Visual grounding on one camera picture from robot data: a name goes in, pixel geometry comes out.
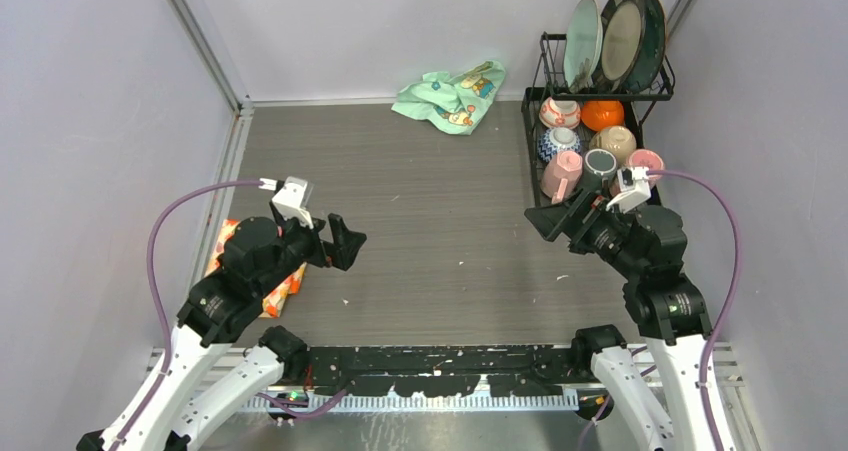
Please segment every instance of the orange bowl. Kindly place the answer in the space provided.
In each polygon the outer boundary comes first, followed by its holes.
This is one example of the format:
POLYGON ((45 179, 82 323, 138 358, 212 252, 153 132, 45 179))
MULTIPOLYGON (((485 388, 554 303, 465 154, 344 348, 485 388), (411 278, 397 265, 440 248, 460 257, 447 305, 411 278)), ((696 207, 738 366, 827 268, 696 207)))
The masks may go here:
POLYGON ((580 118, 597 133, 609 126, 624 125, 624 106, 618 101, 588 101, 580 118))

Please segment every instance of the blue and white bowl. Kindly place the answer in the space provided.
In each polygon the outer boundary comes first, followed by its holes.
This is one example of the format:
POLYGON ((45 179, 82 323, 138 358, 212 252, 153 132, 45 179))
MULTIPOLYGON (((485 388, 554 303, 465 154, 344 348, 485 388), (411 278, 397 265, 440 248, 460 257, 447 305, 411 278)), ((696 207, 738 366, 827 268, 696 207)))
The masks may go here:
POLYGON ((574 151, 580 154, 583 145, 580 137, 569 128, 551 128, 539 138, 539 159, 550 163, 560 151, 574 151))

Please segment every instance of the bowl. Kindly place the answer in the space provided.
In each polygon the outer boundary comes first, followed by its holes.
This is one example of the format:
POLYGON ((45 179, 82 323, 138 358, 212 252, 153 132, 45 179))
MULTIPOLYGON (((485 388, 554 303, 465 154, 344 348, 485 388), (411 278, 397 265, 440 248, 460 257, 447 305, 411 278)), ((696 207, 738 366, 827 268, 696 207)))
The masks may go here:
POLYGON ((571 128, 556 127, 551 128, 542 135, 539 139, 539 159, 546 163, 550 163, 557 153, 562 151, 574 151, 580 154, 583 149, 583 144, 580 142, 580 137, 571 128))
POLYGON ((555 101, 548 98, 542 102, 539 119, 549 128, 574 128, 580 124, 580 105, 577 101, 555 101))
POLYGON ((587 128, 598 133, 624 124, 624 106, 618 101, 589 101, 583 105, 580 117, 587 128))
POLYGON ((605 149, 615 156, 619 166, 636 151, 636 137, 624 126, 610 126, 596 134, 589 143, 591 149, 605 149))

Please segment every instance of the green cloth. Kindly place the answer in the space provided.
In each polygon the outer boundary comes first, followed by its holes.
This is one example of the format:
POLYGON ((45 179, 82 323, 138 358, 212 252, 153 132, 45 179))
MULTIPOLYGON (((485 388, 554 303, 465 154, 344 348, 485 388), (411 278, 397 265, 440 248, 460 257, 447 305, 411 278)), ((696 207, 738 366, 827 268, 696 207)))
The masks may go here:
POLYGON ((505 77, 506 70, 497 61, 486 61, 453 78, 444 71, 427 73, 421 82, 398 93, 392 111, 412 119, 427 119, 448 134, 471 134, 505 77))

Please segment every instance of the plate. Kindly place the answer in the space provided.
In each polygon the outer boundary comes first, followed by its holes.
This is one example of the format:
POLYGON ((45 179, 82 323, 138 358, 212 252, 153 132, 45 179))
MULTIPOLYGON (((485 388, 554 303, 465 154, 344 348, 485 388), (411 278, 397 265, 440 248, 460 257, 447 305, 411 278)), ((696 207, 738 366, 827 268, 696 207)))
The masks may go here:
POLYGON ((639 93, 651 87, 665 58, 665 11, 660 0, 645 1, 645 36, 633 70, 622 88, 639 93))
POLYGON ((645 0, 609 0, 601 11, 604 43, 592 79, 602 92, 618 89, 636 64, 645 34, 645 0))
POLYGON ((568 90, 576 93, 592 86, 592 72, 601 60, 604 26, 595 0, 580 0, 568 23, 563 71, 568 90))

